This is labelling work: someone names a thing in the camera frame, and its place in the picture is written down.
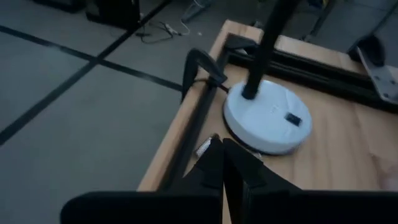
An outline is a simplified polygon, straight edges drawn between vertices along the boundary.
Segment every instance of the floor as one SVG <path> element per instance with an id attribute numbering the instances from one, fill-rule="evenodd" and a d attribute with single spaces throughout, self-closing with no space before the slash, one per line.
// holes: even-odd
<path id="1" fill-rule="evenodd" d="M 154 20 L 185 32 L 179 18 L 188 2 L 175 0 Z M 142 1 L 142 13 L 158 3 Z M 313 43 L 344 52 L 393 3 L 338 1 Z M 131 36 L 110 52 L 123 30 L 83 12 L 0 1 L 0 223 L 58 223 L 76 195 L 136 189 L 178 110 L 187 52 L 209 50 L 226 19 L 248 24 L 255 10 L 256 0 L 216 0 L 188 24 L 188 36 L 158 44 Z M 284 34 L 306 34 L 315 21 L 308 11 L 300 5 Z M 397 13 L 379 32 L 396 67 Z"/>

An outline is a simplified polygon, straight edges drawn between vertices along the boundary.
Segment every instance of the black equipment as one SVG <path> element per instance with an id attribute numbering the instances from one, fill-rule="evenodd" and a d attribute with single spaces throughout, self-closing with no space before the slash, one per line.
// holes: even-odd
<path id="1" fill-rule="evenodd" d="M 87 0 L 86 16 L 122 29 L 131 29 L 141 19 L 138 0 Z"/>

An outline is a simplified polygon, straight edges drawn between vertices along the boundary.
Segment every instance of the white round base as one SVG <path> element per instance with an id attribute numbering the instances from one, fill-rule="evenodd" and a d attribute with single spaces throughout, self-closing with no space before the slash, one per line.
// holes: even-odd
<path id="1" fill-rule="evenodd" d="M 237 140 L 249 148 L 281 155 L 292 152 L 311 133 L 308 108 L 292 91 L 263 80 L 257 96 L 247 100 L 244 83 L 233 86 L 224 104 L 224 119 Z"/>

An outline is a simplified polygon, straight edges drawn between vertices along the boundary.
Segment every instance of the wooden surface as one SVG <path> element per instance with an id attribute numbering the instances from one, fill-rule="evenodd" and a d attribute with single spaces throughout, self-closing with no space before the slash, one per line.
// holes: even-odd
<path id="1" fill-rule="evenodd" d="M 259 40 L 261 31 L 226 21 L 211 56 L 217 58 L 227 33 Z M 318 60 L 346 70 L 364 73 L 346 54 L 280 36 L 276 48 Z M 394 76 L 398 70 L 391 68 Z M 247 70 L 228 65 L 226 86 L 245 79 Z M 264 164 L 302 189 L 398 190 L 398 116 L 352 103 L 303 86 L 266 76 L 294 91 L 308 106 L 313 130 L 310 137 L 292 155 L 258 156 Z M 139 190 L 156 190 L 198 101 L 203 84 L 195 84 L 181 105 L 169 131 L 144 176 Z M 230 138 L 221 106 L 226 94 L 217 91 L 203 125 L 198 144 L 213 133 Z M 194 165 L 192 157 L 187 171 Z"/>

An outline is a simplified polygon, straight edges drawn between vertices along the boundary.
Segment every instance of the light stand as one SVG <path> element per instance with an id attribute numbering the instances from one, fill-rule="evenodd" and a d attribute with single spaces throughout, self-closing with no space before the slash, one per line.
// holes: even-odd
<path id="1" fill-rule="evenodd" d="M 262 80 L 274 44 L 299 0 L 279 0 L 264 27 L 250 66 L 248 81 L 235 84 L 224 104 L 224 120 L 231 135 L 246 147 L 266 154 L 286 154 L 310 134 L 308 108 L 292 91 Z"/>

